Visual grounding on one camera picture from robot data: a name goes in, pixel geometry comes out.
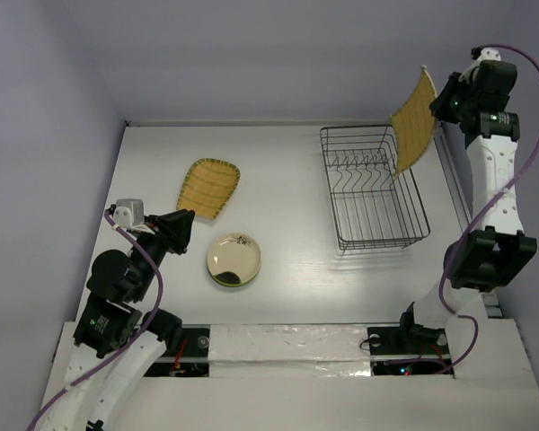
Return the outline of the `grey green plate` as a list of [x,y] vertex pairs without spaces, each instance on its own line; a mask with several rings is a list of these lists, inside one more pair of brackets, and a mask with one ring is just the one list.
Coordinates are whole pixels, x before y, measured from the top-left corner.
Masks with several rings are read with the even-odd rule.
[[233,271],[241,277],[261,270],[261,248],[245,233],[229,233],[215,239],[207,253],[208,273]]

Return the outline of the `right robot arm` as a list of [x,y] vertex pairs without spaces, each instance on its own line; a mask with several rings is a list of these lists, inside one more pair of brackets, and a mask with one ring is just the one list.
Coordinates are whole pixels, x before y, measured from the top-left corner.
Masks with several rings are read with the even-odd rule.
[[470,298],[506,286],[536,254],[537,241],[526,235],[517,210],[519,118],[505,110],[516,81],[515,65],[477,59],[464,72],[453,72],[441,92],[424,73],[427,106],[413,100],[404,105],[426,120],[425,135],[438,121],[461,129],[473,176],[471,222],[446,250],[437,284],[400,318],[395,340],[404,351],[437,342]]

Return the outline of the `small bamboo tray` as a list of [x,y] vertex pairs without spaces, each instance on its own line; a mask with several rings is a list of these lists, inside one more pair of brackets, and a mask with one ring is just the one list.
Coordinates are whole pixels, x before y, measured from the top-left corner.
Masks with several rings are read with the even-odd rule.
[[216,220],[234,194],[241,172],[234,164],[201,158],[189,168],[181,185],[177,210],[192,210],[197,216]]

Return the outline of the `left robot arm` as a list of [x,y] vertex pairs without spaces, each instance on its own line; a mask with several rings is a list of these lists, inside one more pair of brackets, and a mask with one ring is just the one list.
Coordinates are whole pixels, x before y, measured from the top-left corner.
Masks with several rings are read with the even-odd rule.
[[145,215],[141,200],[121,199],[103,216],[131,249],[108,250],[94,259],[62,387],[30,430],[114,429],[151,365],[184,348],[181,318],[160,307],[159,266],[166,254],[186,252],[194,211]]

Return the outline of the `large bamboo tray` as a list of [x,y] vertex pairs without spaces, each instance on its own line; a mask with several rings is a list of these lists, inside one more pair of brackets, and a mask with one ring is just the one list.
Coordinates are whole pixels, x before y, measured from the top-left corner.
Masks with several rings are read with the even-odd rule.
[[436,98],[436,87],[428,68],[423,65],[411,95],[391,116],[397,145],[394,177],[409,170],[428,150],[437,124],[429,106]]

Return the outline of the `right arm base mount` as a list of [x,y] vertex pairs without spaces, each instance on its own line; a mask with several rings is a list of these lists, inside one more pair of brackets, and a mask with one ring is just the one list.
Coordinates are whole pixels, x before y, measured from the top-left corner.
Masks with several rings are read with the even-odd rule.
[[404,340],[396,326],[367,328],[359,348],[369,354],[373,376],[453,374],[448,345]]

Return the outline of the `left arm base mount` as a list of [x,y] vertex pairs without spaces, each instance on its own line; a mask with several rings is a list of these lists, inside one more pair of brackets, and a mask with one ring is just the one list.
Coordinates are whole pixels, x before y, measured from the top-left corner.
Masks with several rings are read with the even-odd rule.
[[179,348],[156,359],[144,377],[208,377],[209,339],[209,326],[185,326]]

